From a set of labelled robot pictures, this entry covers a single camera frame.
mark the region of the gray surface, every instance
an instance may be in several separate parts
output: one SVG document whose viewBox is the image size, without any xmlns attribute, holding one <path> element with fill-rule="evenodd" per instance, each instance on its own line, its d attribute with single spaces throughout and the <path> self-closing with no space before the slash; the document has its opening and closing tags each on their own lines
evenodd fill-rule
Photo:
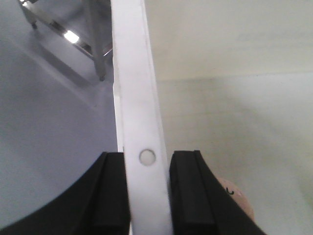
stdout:
<svg viewBox="0 0 313 235">
<path fill-rule="evenodd" d="M 0 5 L 0 227 L 72 184 L 102 151 L 116 151 L 112 63 L 93 62 L 16 1 Z"/>
</svg>

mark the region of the metal frame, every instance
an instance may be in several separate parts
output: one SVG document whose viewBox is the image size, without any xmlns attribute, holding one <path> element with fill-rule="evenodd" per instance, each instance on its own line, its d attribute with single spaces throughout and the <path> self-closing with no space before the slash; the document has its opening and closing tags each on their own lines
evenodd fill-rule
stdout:
<svg viewBox="0 0 313 235">
<path fill-rule="evenodd" d="M 47 13 L 38 8 L 34 3 L 37 0 L 17 0 L 22 12 L 25 15 L 26 20 L 32 25 L 33 28 L 37 28 L 36 21 L 47 25 L 54 32 L 56 32 L 61 37 L 68 31 L 61 24 L 56 22 Z M 101 36 L 99 30 L 97 30 L 101 22 L 99 20 L 99 15 L 96 11 L 96 5 L 94 0 L 83 0 L 85 16 L 87 19 L 87 25 L 90 32 L 90 42 L 91 45 L 79 39 L 77 42 L 72 43 L 77 49 L 83 52 L 86 56 L 94 61 L 96 73 L 100 80 L 103 81 L 106 75 L 105 60 L 106 56 L 112 51 L 112 43 L 102 48 Z"/>
<path fill-rule="evenodd" d="M 144 0 L 111 0 L 114 102 L 121 102 L 134 235 L 172 235 L 168 164 Z M 142 153 L 155 159 L 142 162 Z"/>
</svg>

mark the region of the hole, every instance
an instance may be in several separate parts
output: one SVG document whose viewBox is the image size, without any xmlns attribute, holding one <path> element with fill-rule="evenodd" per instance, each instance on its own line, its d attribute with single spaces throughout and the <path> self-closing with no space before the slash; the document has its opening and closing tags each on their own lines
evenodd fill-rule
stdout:
<svg viewBox="0 0 313 235">
<path fill-rule="evenodd" d="M 141 151 L 139 155 L 139 159 L 140 159 L 141 164 L 149 166 L 155 163 L 156 155 L 152 150 L 145 149 Z"/>
</svg>

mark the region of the metal stand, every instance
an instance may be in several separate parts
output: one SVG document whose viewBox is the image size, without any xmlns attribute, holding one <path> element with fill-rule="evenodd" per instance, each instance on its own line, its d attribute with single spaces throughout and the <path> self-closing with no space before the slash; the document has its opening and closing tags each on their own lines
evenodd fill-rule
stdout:
<svg viewBox="0 0 313 235">
<path fill-rule="evenodd" d="M 106 75 L 105 61 L 106 56 L 112 51 L 112 42 L 103 48 L 102 37 L 100 34 L 100 17 L 97 11 L 98 5 L 95 0 L 83 0 L 84 12 L 87 20 L 87 26 L 90 34 L 90 45 L 83 42 L 78 35 L 63 27 L 56 22 L 47 13 L 35 6 L 38 0 L 17 0 L 21 7 L 26 20 L 32 25 L 34 29 L 37 28 L 36 21 L 44 23 L 50 27 L 54 32 L 70 41 L 73 46 L 87 55 L 94 61 L 96 73 L 103 81 Z"/>
</svg>

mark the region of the white wall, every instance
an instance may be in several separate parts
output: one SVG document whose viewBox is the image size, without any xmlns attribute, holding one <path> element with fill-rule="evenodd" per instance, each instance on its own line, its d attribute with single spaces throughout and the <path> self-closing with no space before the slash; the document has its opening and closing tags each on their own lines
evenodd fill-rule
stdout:
<svg viewBox="0 0 313 235">
<path fill-rule="evenodd" d="M 167 147 L 199 149 L 269 235 L 313 231 L 313 74 L 159 81 Z"/>
<path fill-rule="evenodd" d="M 312 1 L 146 3 L 158 79 L 312 71 Z"/>
</svg>

